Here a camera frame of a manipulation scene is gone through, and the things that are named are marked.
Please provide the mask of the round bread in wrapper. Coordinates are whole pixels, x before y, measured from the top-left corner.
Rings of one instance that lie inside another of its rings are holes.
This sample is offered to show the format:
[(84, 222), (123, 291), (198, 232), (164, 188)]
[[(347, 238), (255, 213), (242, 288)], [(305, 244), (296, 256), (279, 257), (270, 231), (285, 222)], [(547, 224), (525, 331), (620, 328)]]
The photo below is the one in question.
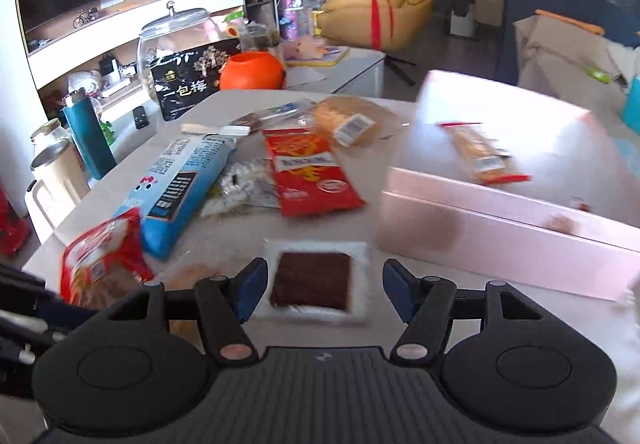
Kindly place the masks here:
[(329, 96), (314, 105), (311, 117), (314, 129), (343, 149), (393, 137), (402, 126), (392, 111), (354, 96)]

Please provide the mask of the white low table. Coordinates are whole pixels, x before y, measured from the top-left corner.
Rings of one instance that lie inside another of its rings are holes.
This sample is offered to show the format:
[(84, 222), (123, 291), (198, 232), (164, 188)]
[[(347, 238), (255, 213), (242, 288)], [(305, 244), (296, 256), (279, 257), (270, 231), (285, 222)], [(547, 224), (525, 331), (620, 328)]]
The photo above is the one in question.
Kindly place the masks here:
[(350, 48), (333, 66), (290, 67), (285, 89), (380, 98), (384, 88), (384, 61), (382, 52)]

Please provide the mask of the orange biscuit pack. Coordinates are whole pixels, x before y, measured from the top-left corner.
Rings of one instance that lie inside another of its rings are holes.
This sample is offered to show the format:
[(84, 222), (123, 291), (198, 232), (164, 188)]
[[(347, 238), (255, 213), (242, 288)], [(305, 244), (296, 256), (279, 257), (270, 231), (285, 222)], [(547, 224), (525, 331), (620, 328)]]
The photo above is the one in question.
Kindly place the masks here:
[(454, 121), (439, 123), (438, 126), (449, 135), (471, 175), (480, 184), (501, 185), (532, 180), (530, 175), (518, 170), (510, 155), (501, 152), (484, 136), (481, 123)]

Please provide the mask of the red orange snack packet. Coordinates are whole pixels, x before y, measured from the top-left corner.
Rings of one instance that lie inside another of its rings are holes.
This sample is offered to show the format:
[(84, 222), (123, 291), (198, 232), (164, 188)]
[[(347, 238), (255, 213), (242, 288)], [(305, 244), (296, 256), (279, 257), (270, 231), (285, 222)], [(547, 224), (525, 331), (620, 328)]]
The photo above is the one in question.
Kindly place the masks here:
[(303, 128), (262, 131), (285, 218), (352, 210), (366, 202), (346, 177), (329, 142)]

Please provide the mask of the orange pumpkin bowl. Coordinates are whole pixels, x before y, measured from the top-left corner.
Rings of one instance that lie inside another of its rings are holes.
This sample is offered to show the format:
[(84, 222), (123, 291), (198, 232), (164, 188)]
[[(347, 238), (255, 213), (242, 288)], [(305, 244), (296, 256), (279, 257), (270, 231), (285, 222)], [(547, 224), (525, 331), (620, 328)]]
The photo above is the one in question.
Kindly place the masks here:
[(247, 51), (230, 56), (220, 72), (220, 90), (280, 90), (286, 71), (266, 51)]

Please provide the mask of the pink plush toy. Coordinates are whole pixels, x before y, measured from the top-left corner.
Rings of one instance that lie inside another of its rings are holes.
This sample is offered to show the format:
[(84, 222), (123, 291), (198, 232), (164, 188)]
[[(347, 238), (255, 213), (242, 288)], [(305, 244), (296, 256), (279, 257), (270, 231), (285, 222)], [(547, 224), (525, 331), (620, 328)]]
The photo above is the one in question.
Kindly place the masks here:
[(326, 55), (326, 44), (321, 38), (303, 36), (282, 42), (285, 60), (321, 60)]

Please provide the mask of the pink gift box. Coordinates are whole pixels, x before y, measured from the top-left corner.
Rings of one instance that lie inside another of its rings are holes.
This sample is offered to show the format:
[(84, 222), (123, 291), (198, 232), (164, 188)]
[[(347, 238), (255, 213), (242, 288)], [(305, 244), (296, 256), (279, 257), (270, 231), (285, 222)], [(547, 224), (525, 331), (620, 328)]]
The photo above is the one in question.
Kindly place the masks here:
[(639, 282), (639, 181), (596, 116), (432, 71), (378, 207), (391, 253), (617, 300)]

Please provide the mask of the grey covered sofa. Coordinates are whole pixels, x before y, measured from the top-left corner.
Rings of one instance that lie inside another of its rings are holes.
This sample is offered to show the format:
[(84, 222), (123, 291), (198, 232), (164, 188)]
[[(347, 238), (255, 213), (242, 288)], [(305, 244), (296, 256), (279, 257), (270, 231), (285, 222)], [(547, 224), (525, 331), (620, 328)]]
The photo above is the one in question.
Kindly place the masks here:
[(588, 108), (620, 126), (639, 50), (548, 16), (514, 23), (518, 86)]

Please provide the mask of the silver white snack packet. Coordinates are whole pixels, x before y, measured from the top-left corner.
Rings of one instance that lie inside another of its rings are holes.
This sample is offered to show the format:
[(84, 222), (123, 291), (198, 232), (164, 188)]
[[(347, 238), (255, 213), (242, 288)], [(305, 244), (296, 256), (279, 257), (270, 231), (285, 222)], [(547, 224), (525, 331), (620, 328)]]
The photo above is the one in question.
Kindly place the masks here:
[(266, 159), (228, 165), (206, 193), (200, 217), (225, 216), (249, 208), (280, 208), (277, 186)]

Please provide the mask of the black Chinese text box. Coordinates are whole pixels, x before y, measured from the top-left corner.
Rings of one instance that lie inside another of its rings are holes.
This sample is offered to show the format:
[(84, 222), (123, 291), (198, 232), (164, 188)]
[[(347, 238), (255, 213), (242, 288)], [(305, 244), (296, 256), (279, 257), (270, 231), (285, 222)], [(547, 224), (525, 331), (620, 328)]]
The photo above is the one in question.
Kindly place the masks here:
[(163, 121), (178, 119), (191, 108), (219, 91), (224, 64), (240, 53), (236, 38), (165, 54), (151, 62), (151, 89)]

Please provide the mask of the blue white snack bag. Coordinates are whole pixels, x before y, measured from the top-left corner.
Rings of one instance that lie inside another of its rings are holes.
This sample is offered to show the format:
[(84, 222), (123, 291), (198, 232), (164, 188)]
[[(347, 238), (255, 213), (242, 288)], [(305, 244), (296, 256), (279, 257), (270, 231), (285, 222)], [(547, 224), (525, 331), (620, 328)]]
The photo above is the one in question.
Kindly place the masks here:
[(116, 210), (137, 210), (145, 253), (167, 259), (238, 141), (236, 135), (183, 133), (157, 156)]

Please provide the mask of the red Beijing duck snack pouch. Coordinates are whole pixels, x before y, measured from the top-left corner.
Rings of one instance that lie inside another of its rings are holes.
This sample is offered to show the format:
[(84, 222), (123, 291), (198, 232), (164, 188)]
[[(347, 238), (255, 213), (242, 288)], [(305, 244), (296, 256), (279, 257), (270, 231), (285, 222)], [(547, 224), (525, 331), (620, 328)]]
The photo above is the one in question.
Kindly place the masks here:
[(154, 274), (143, 258), (139, 209), (88, 230), (63, 253), (60, 295), (69, 305), (103, 310)]

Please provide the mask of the teal plastic toy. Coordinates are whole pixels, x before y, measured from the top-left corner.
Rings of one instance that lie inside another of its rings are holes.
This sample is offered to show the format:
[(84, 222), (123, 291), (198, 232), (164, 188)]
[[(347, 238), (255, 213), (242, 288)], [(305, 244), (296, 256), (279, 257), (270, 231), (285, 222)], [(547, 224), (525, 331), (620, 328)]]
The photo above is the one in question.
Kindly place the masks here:
[(629, 85), (626, 103), (620, 113), (623, 123), (636, 134), (640, 133), (640, 74)]

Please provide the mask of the dark brown square snack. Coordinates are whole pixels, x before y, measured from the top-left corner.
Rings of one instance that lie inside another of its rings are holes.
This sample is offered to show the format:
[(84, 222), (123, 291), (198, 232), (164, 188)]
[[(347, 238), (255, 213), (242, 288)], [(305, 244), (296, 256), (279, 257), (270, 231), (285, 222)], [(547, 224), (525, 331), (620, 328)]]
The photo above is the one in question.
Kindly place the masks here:
[(261, 320), (356, 325), (370, 305), (365, 242), (267, 239), (268, 285), (254, 315)]

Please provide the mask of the teal thermos bottle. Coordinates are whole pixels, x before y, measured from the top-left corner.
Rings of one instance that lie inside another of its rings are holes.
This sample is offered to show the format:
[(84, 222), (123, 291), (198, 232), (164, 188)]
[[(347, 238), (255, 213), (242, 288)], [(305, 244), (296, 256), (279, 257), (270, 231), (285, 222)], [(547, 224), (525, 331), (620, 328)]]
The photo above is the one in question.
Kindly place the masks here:
[(84, 88), (67, 94), (63, 113), (90, 175), (96, 180), (103, 179), (116, 166), (116, 161)]

